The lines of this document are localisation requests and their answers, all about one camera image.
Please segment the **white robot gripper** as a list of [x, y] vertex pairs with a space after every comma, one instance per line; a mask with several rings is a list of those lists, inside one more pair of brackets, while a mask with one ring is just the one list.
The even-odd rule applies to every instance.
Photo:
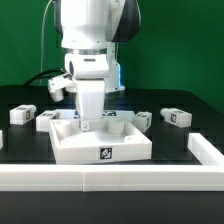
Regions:
[[77, 87], [76, 107], [82, 119], [80, 128], [88, 131], [89, 120], [100, 119], [104, 108], [105, 79], [109, 77], [106, 55], [67, 53], [65, 69], [73, 76]]

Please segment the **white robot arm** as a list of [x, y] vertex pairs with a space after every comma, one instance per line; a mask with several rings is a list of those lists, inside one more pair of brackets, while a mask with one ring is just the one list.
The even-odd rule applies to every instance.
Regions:
[[141, 24], [137, 0], [56, 0], [55, 26], [62, 36], [64, 67], [76, 92], [80, 129], [102, 117], [109, 43], [130, 41]]

